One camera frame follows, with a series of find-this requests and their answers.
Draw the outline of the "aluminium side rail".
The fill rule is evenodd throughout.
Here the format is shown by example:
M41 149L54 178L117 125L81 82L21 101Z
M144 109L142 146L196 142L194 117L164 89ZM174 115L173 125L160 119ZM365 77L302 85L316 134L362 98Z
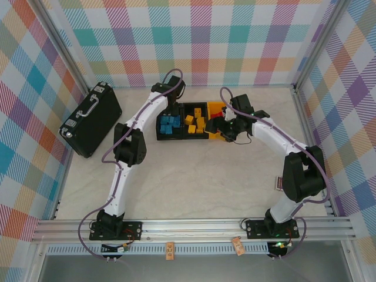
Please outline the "aluminium side rail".
M68 175L69 175L69 169L70 169L74 155L75 155L75 152L71 151L70 154L69 154L69 157L67 159L67 164L66 164L66 167L65 167L65 170L64 170L64 174L62 176L61 183L59 185L59 189L58 189L57 194L55 195L55 198L53 200L53 206L52 206L51 212L49 214L49 220L56 219L56 214L59 210L59 206L60 206L60 203L61 203L61 200L62 200L63 190L64 190L64 187L65 187Z
M308 144L309 146L316 145L316 141L314 140L314 136L310 128L308 116L304 110L304 106L300 98L299 91L294 86L292 86L290 88L290 92L291 92L291 97L292 97L292 100L293 100L293 103L297 112L297 116L298 116L301 128L303 131L305 143ZM325 207L325 211L328 217L337 216L331 199L328 199L324 203L324 207Z

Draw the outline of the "grey metal shelf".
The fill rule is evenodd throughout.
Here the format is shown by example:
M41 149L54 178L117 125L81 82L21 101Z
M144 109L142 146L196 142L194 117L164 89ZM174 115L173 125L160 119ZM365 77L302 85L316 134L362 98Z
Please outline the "grey metal shelf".
M267 256L129 256L104 262L91 256L47 256L38 282L353 282L342 263L312 266Z

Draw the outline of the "yellow plastic container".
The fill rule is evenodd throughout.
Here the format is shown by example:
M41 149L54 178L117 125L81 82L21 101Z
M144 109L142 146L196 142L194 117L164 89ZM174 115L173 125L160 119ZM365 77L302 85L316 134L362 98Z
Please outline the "yellow plastic container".
M208 117L208 120L210 119L210 114L220 112L223 107L225 107L225 104L223 102L218 102L218 101L207 102L207 117ZM209 139L217 139L217 140L225 141L225 138L222 137L220 134L217 134L217 135L209 134Z

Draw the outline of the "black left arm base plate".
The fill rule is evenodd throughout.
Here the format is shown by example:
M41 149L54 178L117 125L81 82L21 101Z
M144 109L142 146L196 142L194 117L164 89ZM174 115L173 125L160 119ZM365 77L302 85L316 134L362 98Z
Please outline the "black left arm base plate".
M93 221L89 228L91 241L139 241L142 235L141 221L119 221L115 224Z

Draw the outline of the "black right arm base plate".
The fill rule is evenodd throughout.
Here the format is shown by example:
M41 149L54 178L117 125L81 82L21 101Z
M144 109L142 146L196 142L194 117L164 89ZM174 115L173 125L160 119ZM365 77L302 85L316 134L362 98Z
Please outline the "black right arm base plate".
M300 237L295 220L284 223L247 220L246 232L248 239L297 239Z

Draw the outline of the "black plastic container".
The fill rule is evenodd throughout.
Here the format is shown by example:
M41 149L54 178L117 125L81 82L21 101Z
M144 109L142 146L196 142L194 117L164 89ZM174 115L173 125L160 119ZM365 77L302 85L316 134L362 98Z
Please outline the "black plastic container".
M180 103L180 128L179 129L174 129L173 128L173 133L171 135L161 135L159 130L160 130L160 117L161 116L173 116L167 115L162 111L156 118L156 138L157 140L182 140L183 139L183 105Z
M208 111L207 111L207 103L206 102L192 102L192 103L183 103L183 111L184 116L183 119L186 118L187 115L194 117L194 110L200 109L201 110L201 117L203 117L204 121L208 121ZM188 132L189 125L183 125L183 139L208 139L209 134L206 132L203 133L189 133Z

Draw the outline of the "aluminium mounting rail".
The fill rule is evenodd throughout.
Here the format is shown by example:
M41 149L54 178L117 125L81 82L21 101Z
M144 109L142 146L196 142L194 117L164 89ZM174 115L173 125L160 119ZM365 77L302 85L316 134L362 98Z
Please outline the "aluminium mounting rail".
M141 243L225 243L235 237L248 242L240 227L241 219L141 219ZM307 217L304 241L344 241L356 239L348 217ZM79 220L42 220L33 244L78 243Z

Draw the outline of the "aluminium frame post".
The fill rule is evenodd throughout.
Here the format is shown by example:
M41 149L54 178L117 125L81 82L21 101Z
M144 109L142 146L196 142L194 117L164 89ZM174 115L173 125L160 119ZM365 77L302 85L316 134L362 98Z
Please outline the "aluminium frame post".
M291 76L291 86L294 90L301 88L313 70L318 57L327 46L341 17L352 0L322 0L314 14L312 24L298 53Z
M73 31L67 11L82 12L81 0L28 0L35 13L63 55L74 80L87 91L98 82Z

